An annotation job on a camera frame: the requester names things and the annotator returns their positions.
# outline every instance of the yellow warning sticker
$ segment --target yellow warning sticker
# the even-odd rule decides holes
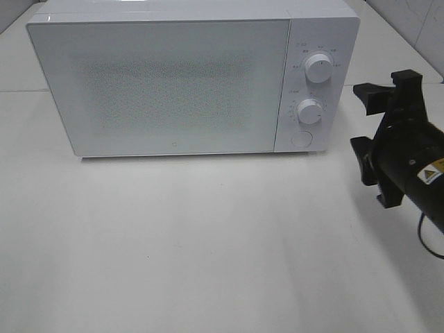
[[[433,162],[432,165],[437,168],[441,173],[444,173],[444,158]]]
[[[444,158],[427,165],[424,169],[419,171],[418,177],[424,183],[430,185],[442,174],[444,174]]]

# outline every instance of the white tile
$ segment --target white tile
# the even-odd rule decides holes
[[[443,81],[442,76],[406,40],[366,4],[345,84],[391,84],[390,74],[403,69],[421,73],[425,83]]]
[[[432,115],[444,87],[430,89]],[[348,140],[380,115],[351,87],[330,150],[309,155],[81,162],[48,92],[0,105],[0,332],[444,327],[417,209],[384,210],[359,181]]]
[[[364,4],[365,1],[364,0],[345,0],[345,2],[351,7],[353,8],[353,10],[359,15],[361,16],[361,12],[364,9]]]
[[[416,49],[444,75],[444,0],[435,0],[416,43]]]
[[[368,0],[367,2],[414,45],[433,0]]]
[[[25,29],[41,5],[31,6],[0,34],[0,91],[48,89]]]
[[[0,33],[34,2],[34,0],[0,0]]]

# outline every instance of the microwave door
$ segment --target microwave door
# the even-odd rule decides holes
[[[273,151],[289,20],[28,30],[78,156]]]

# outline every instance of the white microwave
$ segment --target white microwave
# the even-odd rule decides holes
[[[27,29],[81,157],[322,151],[342,0],[49,0]]]

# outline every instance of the round button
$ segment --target round button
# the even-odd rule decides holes
[[[305,61],[305,75],[310,82],[322,83],[332,76],[332,72],[332,59],[325,53],[316,53]]]
[[[300,131],[293,135],[291,138],[291,143],[298,148],[307,148],[311,141],[313,140],[313,135],[307,131]]]
[[[296,107],[299,121],[307,125],[321,120],[322,111],[322,105],[315,99],[305,99]]]

